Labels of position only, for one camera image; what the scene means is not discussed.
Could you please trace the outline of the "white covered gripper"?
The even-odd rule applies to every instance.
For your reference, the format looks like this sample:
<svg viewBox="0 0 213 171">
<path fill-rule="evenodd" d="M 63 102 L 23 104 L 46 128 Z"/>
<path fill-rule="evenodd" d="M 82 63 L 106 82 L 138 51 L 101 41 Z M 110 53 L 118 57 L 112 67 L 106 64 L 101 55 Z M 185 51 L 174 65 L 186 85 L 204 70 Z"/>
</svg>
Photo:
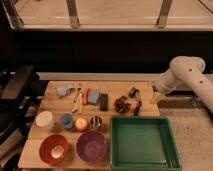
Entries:
<svg viewBox="0 0 213 171">
<path fill-rule="evenodd" d="M 169 94 L 176 89 L 177 79 L 174 77 L 171 71 L 166 71 L 161 73 L 160 76 L 154 81 L 154 88 L 156 91 L 162 93 L 157 94 L 154 92 L 151 103 L 158 103 L 161 100 L 165 99 L 164 94 Z"/>
</svg>

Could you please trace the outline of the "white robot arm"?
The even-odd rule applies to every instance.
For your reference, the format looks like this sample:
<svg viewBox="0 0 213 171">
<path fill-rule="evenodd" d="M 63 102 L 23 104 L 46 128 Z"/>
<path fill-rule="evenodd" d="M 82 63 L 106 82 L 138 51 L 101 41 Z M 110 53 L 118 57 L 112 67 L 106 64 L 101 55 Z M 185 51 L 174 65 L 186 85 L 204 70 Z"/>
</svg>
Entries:
<svg viewBox="0 0 213 171">
<path fill-rule="evenodd" d="M 156 93 L 152 101 L 159 101 L 160 94 L 169 94 L 179 85 L 185 84 L 213 113 L 213 83 L 203 75 L 205 66 L 205 61 L 201 57 L 173 58 L 169 63 L 169 69 L 153 83 Z"/>
</svg>

